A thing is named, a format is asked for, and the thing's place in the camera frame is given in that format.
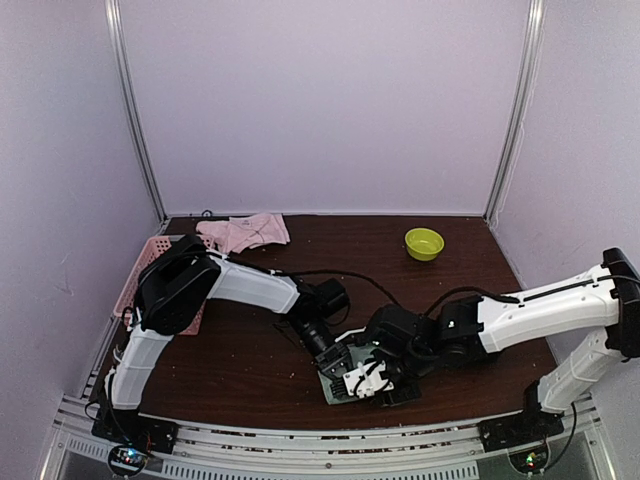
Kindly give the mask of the pink plastic basket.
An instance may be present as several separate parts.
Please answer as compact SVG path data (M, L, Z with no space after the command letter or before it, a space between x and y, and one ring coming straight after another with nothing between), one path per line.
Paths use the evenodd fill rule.
M214 247L206 235L154 236L147 240L113 310L128 330L154 324L162 328L178 322L180 335L199 332L206 303L196 301L202 292L189 286L204 285L204 259Z

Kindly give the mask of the green towel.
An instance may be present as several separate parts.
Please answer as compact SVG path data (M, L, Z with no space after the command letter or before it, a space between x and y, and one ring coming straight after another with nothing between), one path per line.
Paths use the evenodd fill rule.
M323 372L318 372L318 378L321 383L324 398L329 405L342 405L361 400L361 398L349 390L348 387L354 387L358 381L364 378L363 375L359 373L327 375Z

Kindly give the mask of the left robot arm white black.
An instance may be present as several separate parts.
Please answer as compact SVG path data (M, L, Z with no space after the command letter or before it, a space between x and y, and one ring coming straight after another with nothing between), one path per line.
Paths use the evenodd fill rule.
M308 284L300 275L233 261L207 248L195 235L174 243L139 274L128 338L100 393L100 416L123 444L144 433L138 416L146 383L166 346L212 299L260 307L279 314L312 355L319 373L336 380L351 370L349 349L336 341L327 319L348 307L342 284L329 279Z

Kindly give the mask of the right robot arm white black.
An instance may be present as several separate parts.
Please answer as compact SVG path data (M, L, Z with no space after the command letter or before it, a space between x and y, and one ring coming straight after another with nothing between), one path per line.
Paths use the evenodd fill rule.
M471 287L442 295L421 315L389 305L366 328L372 363L352 389L383 405L414 398L413 384L439 370L480 362L512 346L587 328L569 357L532 385L513 419L519 440L535 440L614 365L639 355L639 273L618 248L600 264L564 281L493 295Z

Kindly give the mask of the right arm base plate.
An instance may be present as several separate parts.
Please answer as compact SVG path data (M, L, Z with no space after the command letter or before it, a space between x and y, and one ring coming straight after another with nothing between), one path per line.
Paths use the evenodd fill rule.
M564 432L562 416L544 412L520 412L484 420L477 427L485 452L543 441Z

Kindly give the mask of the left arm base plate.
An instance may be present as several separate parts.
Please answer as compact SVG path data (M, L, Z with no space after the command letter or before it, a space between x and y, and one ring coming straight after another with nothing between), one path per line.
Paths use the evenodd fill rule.
M95 437L124 444L143 453L171 454L178 435L178 424L171 421L134 416L94 422Z

